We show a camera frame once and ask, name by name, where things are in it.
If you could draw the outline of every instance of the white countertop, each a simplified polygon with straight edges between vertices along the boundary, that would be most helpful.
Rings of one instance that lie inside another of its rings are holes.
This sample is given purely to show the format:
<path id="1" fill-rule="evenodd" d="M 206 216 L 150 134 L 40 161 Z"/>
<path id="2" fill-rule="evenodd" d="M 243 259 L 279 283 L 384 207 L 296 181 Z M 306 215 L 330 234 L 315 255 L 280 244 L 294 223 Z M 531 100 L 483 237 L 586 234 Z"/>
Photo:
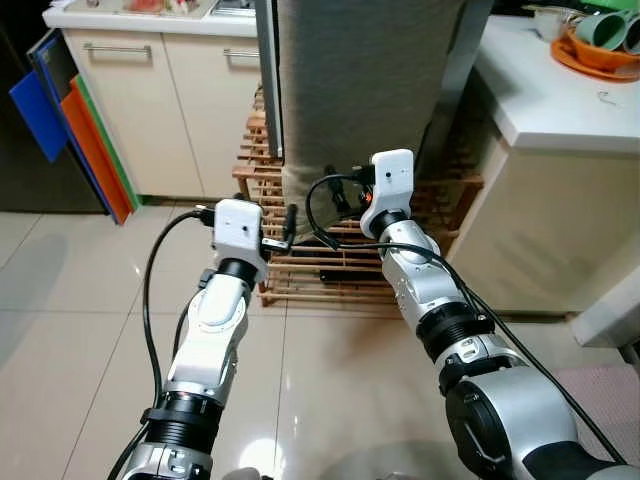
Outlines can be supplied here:
<path id="1" fill-rule="evenodd" d="M 51 7 L 42 14 L 42 17 L 47 26 L 51 28 L 129 30 L 232 37 L 257 36 L 255 18 L 231 15 L 207 14 L 202 18 L 194 19 L 135 13 L 68 12 L 62 7 Z"/>
<path id="2" fill-rule="evenodd" d="M 489 18 L 476 70 L 511 146 L 640 153 L 640 82 L 607 82 L 561 65 L 531 19 Z"/>

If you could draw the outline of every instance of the cabinet handle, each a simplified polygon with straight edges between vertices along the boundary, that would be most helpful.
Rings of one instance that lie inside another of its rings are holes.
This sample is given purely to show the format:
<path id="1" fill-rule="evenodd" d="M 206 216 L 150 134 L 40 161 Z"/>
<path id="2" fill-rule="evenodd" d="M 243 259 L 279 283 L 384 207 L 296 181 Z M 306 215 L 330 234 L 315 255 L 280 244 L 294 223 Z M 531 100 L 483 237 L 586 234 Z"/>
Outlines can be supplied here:
<path id="1" fill-rule="evenodd" d="M 87 42 L 83 47 L 88 52 L 142 53 L 149 59 L 151 58 L 151 45 L 145 45 L 144 47 L 112 47 L 110 45 L 94 45 L 91 42 Z"/>
<path id="2" fill-rule="evenodd" d="M 222 50 L 222 54 L 225 57 L 244 57 L 244 58 L 259 58 L 260 53 L 258 52 L 246 52 L 242 50 L 231 50 L 230 48 L 225 48 Z"/>

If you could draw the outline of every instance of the white cabinet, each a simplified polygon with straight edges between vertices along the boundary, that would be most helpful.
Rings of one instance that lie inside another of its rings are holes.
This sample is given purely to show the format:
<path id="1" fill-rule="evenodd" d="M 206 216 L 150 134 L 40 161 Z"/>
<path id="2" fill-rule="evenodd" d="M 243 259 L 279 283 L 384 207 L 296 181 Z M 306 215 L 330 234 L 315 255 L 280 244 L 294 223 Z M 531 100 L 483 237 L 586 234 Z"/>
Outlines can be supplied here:
<path id="1" fill-rule="evenodd" d="M 207 197 L 238 191 L 231 168 L 260 82 L 255 38 L 164 35 Z"/>
<path id="2" fill-rule="evenodd" d="M 497 310 L 588 308 L 640 263 L 635 156 L 511 149 L 485 132 L 485 188 L 449 253 Z"/>
<path id="3" fill-rule="evenodd" d="M 66 30 L 65 37 L 137 193 L 202 196 L 162 35 Z"/>

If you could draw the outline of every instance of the tiled floor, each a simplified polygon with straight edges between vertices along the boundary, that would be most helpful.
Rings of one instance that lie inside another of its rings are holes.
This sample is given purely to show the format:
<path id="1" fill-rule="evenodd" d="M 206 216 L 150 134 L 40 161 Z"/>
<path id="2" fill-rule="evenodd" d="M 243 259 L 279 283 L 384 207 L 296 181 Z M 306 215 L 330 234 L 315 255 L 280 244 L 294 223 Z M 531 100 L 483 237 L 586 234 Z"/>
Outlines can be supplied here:
<path id="1" fill-rule="evenodd" d="M 2 478 L 106 477 L 152 397 L 146 256 L 184 210 L 145 207 L 124 228 L 103 216 L 0 213 Z M 160 252 L 151 310 L 165 370 L 210 241 L 194 221 Z M 473 478 L 457 460 L 434 368 L 394 308 L 250 311 L 214 479 L 238 466 L 286 480 Z M 551 368 L 621 363 L 615 351 L 579 348 L 564 324 L 514 328 Z"/>

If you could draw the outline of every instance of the gray fabric cover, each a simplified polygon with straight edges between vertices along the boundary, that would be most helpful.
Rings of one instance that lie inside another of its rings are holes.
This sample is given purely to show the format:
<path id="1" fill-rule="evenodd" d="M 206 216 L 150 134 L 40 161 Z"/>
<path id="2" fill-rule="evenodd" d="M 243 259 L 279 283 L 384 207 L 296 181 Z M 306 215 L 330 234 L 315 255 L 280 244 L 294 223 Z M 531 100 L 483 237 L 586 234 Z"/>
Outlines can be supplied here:
<path id="1" fill-rule="evenodd" d="M 339 172 L 378 151 L 419 147 L 463 0 L 279 0 L 286 203 L 300 206 L 333 164 Z M 318 191 L 314 214 L 336 219 Z"/>

